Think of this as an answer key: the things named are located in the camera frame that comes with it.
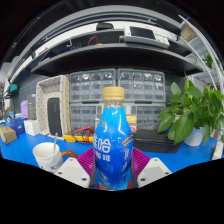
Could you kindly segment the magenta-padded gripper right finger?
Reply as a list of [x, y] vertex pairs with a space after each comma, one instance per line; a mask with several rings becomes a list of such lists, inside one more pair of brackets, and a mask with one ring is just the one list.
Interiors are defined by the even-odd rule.
[[133, 149], [130, 165], [133, 188], [141, 188], [170, 174], [171, 171], [158, 157], [150, 158], [137, 148]]

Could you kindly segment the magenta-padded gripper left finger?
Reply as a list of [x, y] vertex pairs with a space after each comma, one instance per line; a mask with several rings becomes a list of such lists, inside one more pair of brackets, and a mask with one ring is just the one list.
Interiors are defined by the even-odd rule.
[[94, 188], [97, 176], [94, 150], [90, 148], [77, 158], [68, 158], [56, 175], [81, 187]]

